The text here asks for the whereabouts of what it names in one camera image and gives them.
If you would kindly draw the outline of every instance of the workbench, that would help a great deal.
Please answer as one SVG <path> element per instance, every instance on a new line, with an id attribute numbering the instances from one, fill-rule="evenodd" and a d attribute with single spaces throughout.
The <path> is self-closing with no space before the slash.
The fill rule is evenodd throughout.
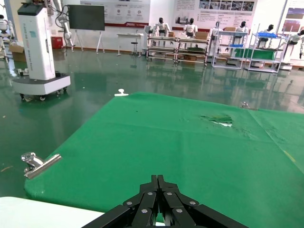
<path id="1" fill-rule="evenodd" d="M 116 97 L 50 155 L 62 159 L 26 180 L 25 191 L 106 212 L 163 174 L 250 228 L 301 228 L 303 129 L 302 114 L 149 93 Z"/>

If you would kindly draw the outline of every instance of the white robot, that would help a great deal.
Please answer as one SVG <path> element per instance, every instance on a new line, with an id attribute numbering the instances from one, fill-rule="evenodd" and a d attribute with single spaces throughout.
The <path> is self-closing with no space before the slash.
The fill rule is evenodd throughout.
<path id="1" fill-rule="evenodd" d="M 246 27 L 246 22 L 243 21 L 240 26 L 237 27 L 236 32 L 245 32 L 248 33 L 249 29 Z M 246 37 L 231 37 L 229 44 L 245 44 Z"/>
<path id="2" fill-rule="evenodd" d="M 8 61 L 3 39 L 8 38 L 11 42 L 14 39 L 15 34 L 11 21 L 5 20 L 3 15 L 0 15 L 0 31 L 0 52 L 3 52 L 0 58 L 5 58 L 6 61 Z"/>
<path id="3" fill-rule="evenodd" d="M 194 19 L 190 19 L 190 24 L 185 25 L 183 34 L 186 35 L 187 38 L 195 38 L 195 34 L 198 32 L 198 27 L 193 24 Z"/>
<path id="4" fill-rule="evenodd" d="M 271 33 L 271 30 L 273 30 L 273 29 L 274 29 L 274 25 L 269 25 L 268 29 L 266 29 L 264 31 L 260 31 L 260 32 L 261 33 Z M 268 38 L 260 38 L 259 41 L 258 41 L 257 47 L 258 48 L 266 48 L 268 40 L 269 40 Z M 268 44 L 268 48 L 271 47 L 271 44 L 272 44 L 272 39 L 270 39 L 270 42 Z"/>
<path id="5" fill-rule="evenodd" d="M 163 22 L 163 18 L 159 18 L 159 22 L 156 23 L 153 27 L 153 35 L 156 34 L 160 37 L 166 37 L 168 33 L 171 32 L 171 29 L 168 23 Z"/>
<path id="6" fill-rule="evenodd" d="M 294 51 L 295 45 L 298 44 L 299 41 L 301 41 L 300 59 L 302 59 L 303 47 L 304 47 L 304 37 L 302 37 L 303 35 L 304 35 L 304 30 L 289 37 L 289 39 L 287 41 L 287 47 L 286 47 L 286 50 L 284 53 L 284 59 L 280 66 L 281 70 L 291 70 L 293 68 L 292 63 L 290 63 L 290 57 Z"/>
<path id="7" fill-rule="evenodd" d="M 215 24 L 215 27 L 210 29 L 210 32 L 208 34 L 208 40 L 209 40 L 209 48 L 207 52 L 207 63 L 211 63 L 213 59 L 213 52 L 216 45 L 215 37 L 217 32 L 223 31 L 221 28 L 219 28 L 219 21 Z M 222 36 L 218 37 L 219 43 L 222 42 Z"/>
<path id="8" fill-rule="evenodd" d="M 68 74 L 55 72 L 51 37 L 48 23 L 48 13 L 45 3 L 24 3 L 18 10 L 24 50 L 28 65 L 29 77 L 14 79 L 14 90 L 24 99 L 24 95 L 39 95 L 40 100 L 46 99 L 45 95 L 61 89 L 66 91 L 71 84 Z M 60 0 L 54 0 L 58 16 L 63 17 Z M 73 46 L 71 33 L 67 26 L 67 20 L 60 19 L 65 31 L 65 38 L 70 46 Z"/>
<path id="9" fill-rule="evenodd" d="M 241 25 L 237 27 L 236 29 L 236 32 L 245 32 L 248 34 L 248 27 L 246 26 L 246 22 L 245 21 L 242 21 Z M 243 44 L 243 45 L 246 45 L 246 41 L 247 41 L 247 37 L 246 36 L 232 36 L 230 37 L 230 40 L 229 40 L 229 46 L 231 44 L 235 44 L 235 45 L 238 45 L 238 44 Z M 233 53 L 234 53 L 234 48 L 231 48 L 230 50 L 230 56 L 233 56 Z M 237 65 L 239 63 L 239 60 L 238 59 L 235 59 L 235 58 L 229 58 L 227 59 L 226 61 L 227 64 L 229 65 Z"/>

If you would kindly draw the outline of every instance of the metal shelf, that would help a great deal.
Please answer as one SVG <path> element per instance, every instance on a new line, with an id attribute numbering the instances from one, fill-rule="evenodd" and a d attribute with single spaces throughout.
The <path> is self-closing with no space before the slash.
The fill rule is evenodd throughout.
<path id="1" fill-rule="evenodd" d="M 263 59 L 263 58 L 252 58 L 251 61 L 280 63 L 280 61 L 277 61 L 277 60 L 270 60 L 270 59 Z"/>
<path id="2" fill-rule="evenodd" d="M 261 47 L 256 47 L 256 50 L 260 50 L 260 51 L 283 51 L 283 49 L 273 49 L 273 48 L 261 48 Z"/>
<path id="3" fill-rule="evenodd" d="M 176 38 L 175 37 L 157 37 L 157 36 L 151 36 L 148 37 L 148 40 L 160 40 L 160 41 L 172 41 L 172 42 L 176 42 Z"/>
<path id="4" fill-rule="evenodd" d="M 189 56 L 206 56 L 206 53 L 203 53 L 203 54 L 193 54 L 193 53 L 181 53 L 181 52 L 179 52 L 179 53 L 177 53 L 178 55 L 189 55 Z"/>
<path id="5" fill-rule="evenodd" d="M 257 33 L 254 33 L 253 34 L 255 37 L 257 38 L 267 38 L 267 39 L 288 39 L 288 37 L 284 37 L 284 36 L 281 36 L 281 37 L 267 37 L 267 36 L 259 36 Z"/>
<path id="6" fill-rule="evenodd" d="M 262 71 L 262 72 L 268 72 L 268 73 L 277 73 L 276 70 L 272 69 L 260 69 L 260 68 L 253 68 L 253 67 L 244 67 L 245 70 L 252 70 L 252 71 Z"/>
<path id="7" fill-rule="evenodd" d="M 219 36 L 245 37 L 248 34 L 246 32 L 219 31 L 218 35 Z"/>
<path id="8" fill-rule="evenodd" d="M 244 42 L 245 38 L 248 37 L 248 34 L 246 32 L 218 31 L 217 32 L 217 37 L 220 37 L 220 36 L 242 37 L 243 38 L 243 42 Z M 219 47 L 227 47 L 227 48 L 230 48 L 230 49 L 242 49 L 242 50 L 246 49 L 246 43 L 243 44 L 243 47 L 232 47 L 230 45 L 222 45 L 222 44 L 220 44 L 219 40 L 220 40 L 219 38 L 216 39 L 216 44 L 215 44 L 214 50 L 218 50 Z M 232 61 L 233 60 L 239 60 L 240 64 L 237 64 L 237 66 L 230 66 L 228 64 L 226 64 L 226 65 L 216 64 L 215 62 L 216 62 L 217 58 L 223 58 L 223 56 L 218 55 L 216 53 L 216 51 L 214 51 L 213 52 L 212 66 L 215 67 L 215 68 L 242 69 L 243 61 L 245 60 L 245 51 L 243 51 L 242 57 L 231 57 L 230 55 L 224 57 L 227 61 L 229 61 L 229 60 L 232 60 Z"/>
<path id="9" fill-rule="evenodd" d="M 175 63 L 177 61 L 185 61 L 185 62 L 198 62 L 198 63 L 205 63 L 201 61 L 190 61 L 190 60 L 180 60 L 178 59 L 178 56 L 183 55 L 189 55 L 189 56 L 196 56 L 196 57 L 205 57 L 207 54 L 207 50 L 188 50 L 183 49 L 179 45 L 180 43 L 192 43 L 192 44 L 209 44 L 208 40 L 202 40 L 202 39 L 187 39 L 187 38 L 169 38 L 169 37 L 149 37 L 149 40 L 158 40 L 158 41 L 172 41 L 175 42 L 175 47 L 160 47 L 160 46 L 148 46 L 147 50 L 149 52 L 160 52 L 165 54 L 171 54 L 174 55 L 173 58 L 166 58 L 165 57 L 155 57 L 155 56 L 149 56 L 147 54 L 148 58 L 155 58 L 155 59 L 169 59 L 173 60 Z"/>
<path id="10" fill-rule="evenodd" d="M 176 49 L 173 47 L 156 47 L 156 46 L 152 46 L 152 47 L 148 47 L 148 50 L 150 51 L 166 51 L 166 52 L 171 52 L 171 53 L 175 53 Z"/>
<path id="11" fill-rule="evenodd" d="M 282 60 L 283 60 L 283 54 L 281 54 L 279 61 L 276 60 L 276 56 L 277 56 L 277 53 L 279 51 L 285 52 L 287 45 L 284 44 L 283 42 L 285 40 L 288 40 L 289 36 L 285 37 L 284 34 L 283 34 L 283 36 L 276 37 L 276 38 L 275 37 L 273 37 L 273 38 L 272 37 L 267 37 L 267 36 L 259 36 L 258 35 L 259 29 L 260 29 L 260 25 L 257 28 L 257 32 L 253 33 L 253 36 L 250 39 L 250 44 L 251 44 L 252 39 L 254 39 L 254 43 L 253 43 L 253 45 L 249 45 L 249 48 L 252 49 L 252 52 L 251 52 L 250 56 L 249 56 L 249 51 L 247 52 L 245 69 L 246 70 L 257 71 L 257 72 L 278 73 L 279 68 L 281 66 L 281 63 L 282 63 Z M 280 42 L 279 42 L 277 48 L 260 48 L 260 47 L 257 47 L 257 45 L 259 43 L 258 41 L 259 41 L 260 38 L 267 38 L 267 39 L 272 39 L 272 40 L 273 39 L 278 39 Z M 256 51 L 256 50 L 259 50 L 259 51 L 273 51 L 274 54 L 275 54 L 275 56 L 274 56 L 275 60 L 253 58 L 254 51 Z M 262 62 L 263 63 L 263 68 L 251 67 L 252 62 Z M 265 62 L 271 63 L 271 69 L 264 68 Z"/>
<path id="12" fill-rule="evenodd" d="M 193 43 L 193 44 L 208 44 L 208 40 L 204 39 L 187 39 L 187 38 L 178 38 L 179 42 L 182 43 Z"/>

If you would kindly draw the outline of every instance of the cardboard box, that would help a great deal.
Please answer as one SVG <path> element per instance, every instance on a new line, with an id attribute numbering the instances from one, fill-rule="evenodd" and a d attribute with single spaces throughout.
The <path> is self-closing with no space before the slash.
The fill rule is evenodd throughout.
<path id="1" fill-rule="evenodd" d="M 226 27 L 224 28 L 224 31 L 227 31 L 227 32 L 235 32 L 237 30 L 236 27 Z"/>
<path id="2" fill-rule="evenodd" d="M 197 60 L 197 57 L 196 57 L 196 56 L 185 55 L 184 60 L 196 61 L 196 60 Z"/>
<path id="3" fill-rule="evenodd" d="M 169 37 L 175 37 L 175 32 L 169 32 Z"/>
<path id="4" fill-rule="evenodd" d="M 24 46 L 21 42 L 13 42 L 9 45 L 9 51 L 13 54 L 14 61 L 26 62 Z"/>
<path id="5" fill-rule="evenodd" d="M 207 38 L 208 38 L 208 32 L 197 32 L 195 34 L 195 39 L 207 40 Z"/>

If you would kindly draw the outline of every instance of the television screen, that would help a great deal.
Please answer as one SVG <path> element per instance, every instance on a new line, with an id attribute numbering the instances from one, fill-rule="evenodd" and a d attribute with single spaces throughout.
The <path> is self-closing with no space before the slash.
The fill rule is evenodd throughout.
<path id="1" fill-rule="evenodd" d="M 104 10 L 104 6 L 69 5 L 70 29 L 104 31 Z"/>

